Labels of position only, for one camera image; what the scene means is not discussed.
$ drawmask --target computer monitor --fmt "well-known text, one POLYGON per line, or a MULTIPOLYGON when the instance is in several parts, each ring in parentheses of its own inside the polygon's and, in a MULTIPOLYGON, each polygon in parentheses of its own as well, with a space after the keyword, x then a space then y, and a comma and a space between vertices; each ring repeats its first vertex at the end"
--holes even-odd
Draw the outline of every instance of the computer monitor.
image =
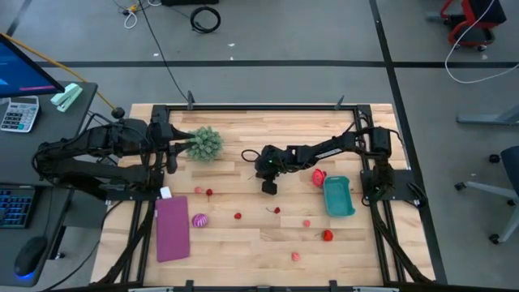
POLYGON ((0 98, 64 92, 65 88, 0 35, 0 98))

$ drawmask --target pink ball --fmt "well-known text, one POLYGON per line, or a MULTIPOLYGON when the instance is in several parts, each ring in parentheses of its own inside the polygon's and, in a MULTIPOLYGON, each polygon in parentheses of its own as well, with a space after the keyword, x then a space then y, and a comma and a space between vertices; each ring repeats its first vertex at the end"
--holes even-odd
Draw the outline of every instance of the pink ball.
POLYGON ((194 227, 204 227, 208 224, 209 218, 205 214, 196 214, 193 216, 193 220, 191 221, 194 227))

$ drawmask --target artificial plant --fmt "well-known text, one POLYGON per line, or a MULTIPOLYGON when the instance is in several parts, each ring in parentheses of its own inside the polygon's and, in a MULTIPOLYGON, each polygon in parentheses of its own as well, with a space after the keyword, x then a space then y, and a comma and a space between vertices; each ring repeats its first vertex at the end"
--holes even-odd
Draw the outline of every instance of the artificial plant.
POLYGON ((189 158, 195 161, 210 162, 220 155, 223 140, 217 131, 211 127, 201 127, 190 133, 195 135, 195 138, 191 138, 189 141, 195 142, 195 145, 187 149, 189 158))

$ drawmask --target red berry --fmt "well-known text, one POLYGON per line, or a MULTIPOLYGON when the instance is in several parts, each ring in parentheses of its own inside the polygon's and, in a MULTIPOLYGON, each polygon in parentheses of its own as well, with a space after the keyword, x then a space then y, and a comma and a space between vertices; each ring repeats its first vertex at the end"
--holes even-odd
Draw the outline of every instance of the red berry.
POLYGON ((323 231, 323 240, 324 241, 332 241, 333 240, 333 233, 330 230, 323 231))

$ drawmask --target office chair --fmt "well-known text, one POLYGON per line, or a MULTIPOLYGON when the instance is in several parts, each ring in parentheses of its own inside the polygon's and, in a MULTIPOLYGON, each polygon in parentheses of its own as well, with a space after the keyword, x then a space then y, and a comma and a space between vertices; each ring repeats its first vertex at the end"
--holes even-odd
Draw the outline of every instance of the office chair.
POLYGON ((447 8, 453 3, 454 0, 447 0, 439 14, 434 12, 427 13, 427 20, 443 22, 445 25, 448 25, 451 28, 451 32, 448 34, 448 42, 454 45, 461 34, 481 18, 481 20, 467 32, 455 49, 459 49, 461 46, 472 46, 483 52, 487 49, 487 45, 493 43, 495 40, 492 29, 506 21, 506 15, 504 14, 500 0, 461 0, 461 7, 463 8, 461 14, 446 14, 447 8))
POLYGON ((489 161, 491 163, 499 163, 500 160, 503 162, 504 169, 508 175, 508 179, 512 183, 513 190, 489 186, 478 182, 459 182, 454 187, 461 191, 467 187, 488 191, 492 194, 501 195, 508 198, 508 204, 515 206, 512 218, 508 221, 506 227, 501 234, 493 234, 488 239, 494 244, 504 243, 510 237, 512 232, 519 225, 519 146, 511 147, 501 152, 501 157, 492 154, 490 155, 489 161))

